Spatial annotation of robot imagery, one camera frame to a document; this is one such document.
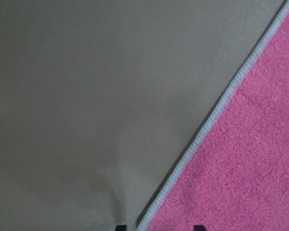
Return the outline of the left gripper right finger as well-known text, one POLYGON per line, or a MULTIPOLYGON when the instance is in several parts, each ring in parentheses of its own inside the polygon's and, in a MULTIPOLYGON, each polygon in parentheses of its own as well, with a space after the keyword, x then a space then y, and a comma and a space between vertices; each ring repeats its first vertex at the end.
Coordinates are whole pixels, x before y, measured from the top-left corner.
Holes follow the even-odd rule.
POLYGON ((205 231, 205 226, 204 225, 194 225, 193 231, 205 231))

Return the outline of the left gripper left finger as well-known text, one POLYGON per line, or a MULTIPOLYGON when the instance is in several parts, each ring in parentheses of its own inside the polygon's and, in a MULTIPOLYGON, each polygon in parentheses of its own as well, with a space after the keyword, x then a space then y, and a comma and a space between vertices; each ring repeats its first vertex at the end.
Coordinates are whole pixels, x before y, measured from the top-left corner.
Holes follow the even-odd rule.
POLYGON ((127 225, 117 225, 116 231, 127 231, 127 225))

